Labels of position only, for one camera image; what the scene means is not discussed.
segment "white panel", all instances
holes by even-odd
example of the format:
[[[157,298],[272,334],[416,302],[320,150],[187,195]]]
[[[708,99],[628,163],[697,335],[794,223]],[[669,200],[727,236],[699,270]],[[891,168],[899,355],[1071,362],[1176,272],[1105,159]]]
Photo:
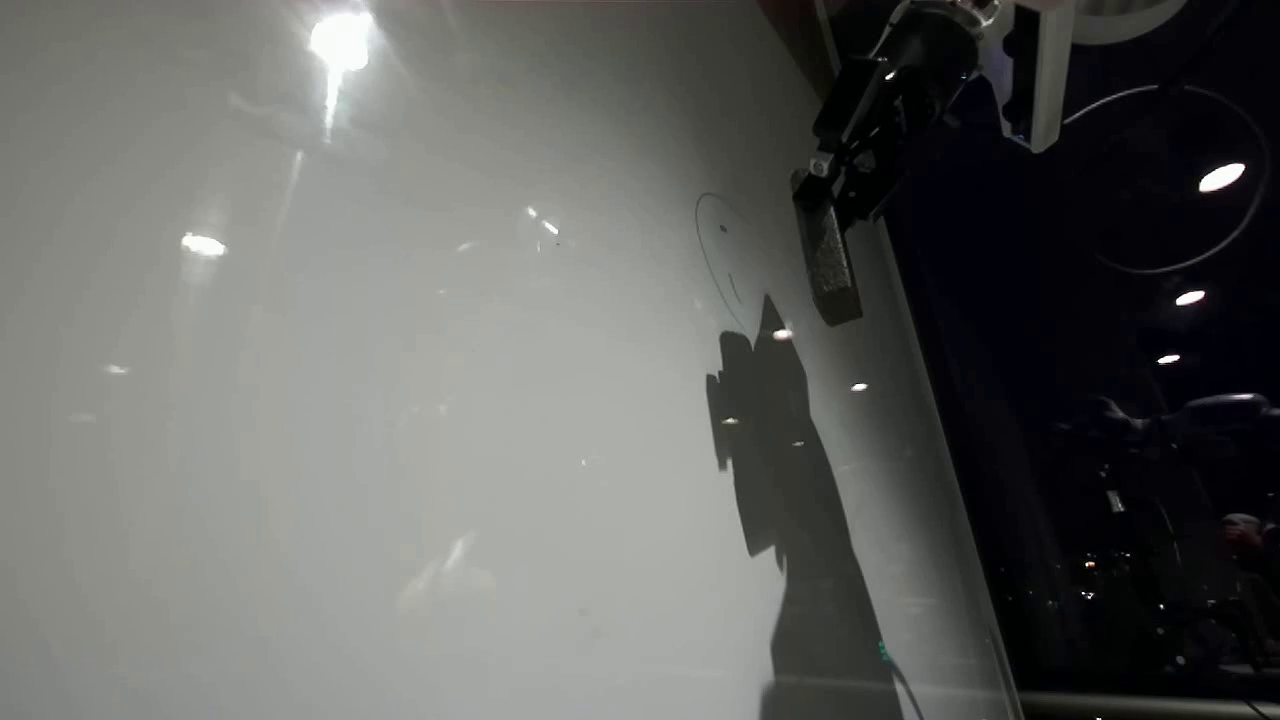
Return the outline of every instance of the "white panel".
[[[883,236],[862,326],[809,309],[755,6],[385,0],[331,129],[320,11],[2,10],[0,716],[911,716],[774,692],[705,391],[762,292],[870,601],[800,658],[880,623],[922,716],[1010,716]]]

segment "ceiling light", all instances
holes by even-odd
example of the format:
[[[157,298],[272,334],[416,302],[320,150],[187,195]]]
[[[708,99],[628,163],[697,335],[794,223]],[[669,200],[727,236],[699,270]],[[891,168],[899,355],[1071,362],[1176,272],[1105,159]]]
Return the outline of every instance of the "ceiling light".
[[[1201,195],[1223,191],[1245,177],[1245,163],[1217,163],[1212,171],[1201,177]]]
[[[215,258],[227,258],[227,243],[215,236],[187,231],[183,253],[215,259]]]
[[[1176,309],[1191,309],[1191,304],[1204,304],[1204,298],[1209,298],[1204,288],[1186,288],[1186,292],[1180,292],[1171,304],[1176,304]]]
[[[331,78],[346,78],[368,68],[368,33],[368,11],[331,11],[311,25],[306,54],[320,57]]]

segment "white wall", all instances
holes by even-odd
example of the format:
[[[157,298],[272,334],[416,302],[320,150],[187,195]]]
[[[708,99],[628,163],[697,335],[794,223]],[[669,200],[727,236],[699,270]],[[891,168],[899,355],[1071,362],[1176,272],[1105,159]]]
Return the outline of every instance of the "white wall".
[[[853,611],[922,716],[1010,716],[883,236],[868,322],[809,304],[755,6],[385,0],[331,132],[317,11],[2,10],[0,716],[911,716],[762,709],[789,579],[705,396],[762,292]]]

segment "light fixture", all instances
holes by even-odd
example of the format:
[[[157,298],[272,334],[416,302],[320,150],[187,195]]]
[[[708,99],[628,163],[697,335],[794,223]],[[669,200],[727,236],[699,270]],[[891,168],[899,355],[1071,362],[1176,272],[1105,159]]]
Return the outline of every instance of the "light fixture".
[[[1231,159],[1231,163],[1217,163],[1212,171],[1201,177],[1201,195],[1209,191],[1223,191],[1245,177],[1247,163]]]
[[[1204,288],[1185,288],[1185,292],[1176,292],[1171,304],[1176,304],[1176,309],[1191,309],[1191,304],[1204,304],[1204,298],[1209,298]]]
[[[183,253],[203,258],[203,259],[221,259],[221,258],[227,258],[227,243],[215,236],[187,231]]]
[[[311,25],[306,54],[320,57],[331,78],[352,78],[368,68],[368,33],[368,11],[331,11]]]

